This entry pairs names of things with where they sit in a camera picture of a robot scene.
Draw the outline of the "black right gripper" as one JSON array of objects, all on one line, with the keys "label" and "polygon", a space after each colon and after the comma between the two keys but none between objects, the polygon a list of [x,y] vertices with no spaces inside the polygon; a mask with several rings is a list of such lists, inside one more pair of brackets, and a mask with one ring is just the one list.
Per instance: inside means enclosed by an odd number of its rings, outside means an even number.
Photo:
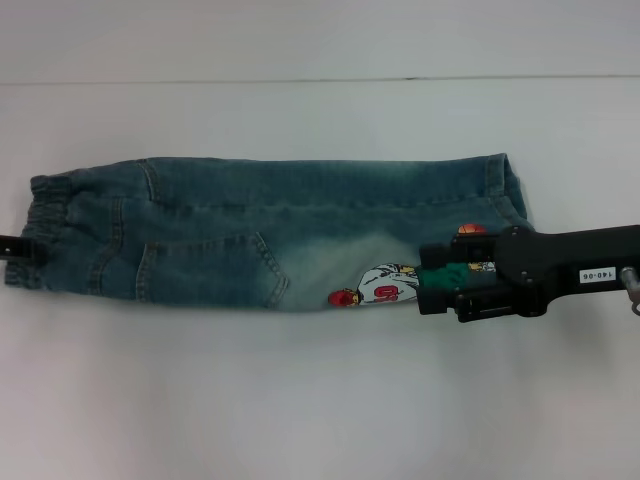
[{"label": "black right gripper", "polygon": [[[449,244],[423,245],[421,267],[494,261],[497,273],[515,294],[514,311],[535,317],[561,297],[625,290],[620,270],[640,275],[640,225],[544,234],[521,227],[494,234],[458,234]],[[453,311],[460,323],[497,318],[501,306],[488,289],[447,291],[421,286],[421,315]]]}]

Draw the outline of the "blue denim shorts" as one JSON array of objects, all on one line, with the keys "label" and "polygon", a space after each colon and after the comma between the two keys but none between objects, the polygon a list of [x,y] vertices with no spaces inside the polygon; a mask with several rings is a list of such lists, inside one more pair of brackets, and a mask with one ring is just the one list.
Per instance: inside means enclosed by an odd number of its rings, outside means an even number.
[{"label": "blue denim shorts", "polygon": [[34,263],[9,286],[152,304],[312,312],[494,283],[424,245],[527,224],[505,154],[452,161],[147,158],[31,181]]}]

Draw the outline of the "metal gripper connector plug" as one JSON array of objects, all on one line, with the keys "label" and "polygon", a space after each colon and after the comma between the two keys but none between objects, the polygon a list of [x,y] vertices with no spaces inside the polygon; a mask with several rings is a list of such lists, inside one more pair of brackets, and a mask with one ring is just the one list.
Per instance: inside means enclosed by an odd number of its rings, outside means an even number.
[{"label": "metal gripper connector plug", "polygon": [[620,280],[631,301],[633,313],[640,317],[640,275],[635,268],[624,267],[620,270]]}]

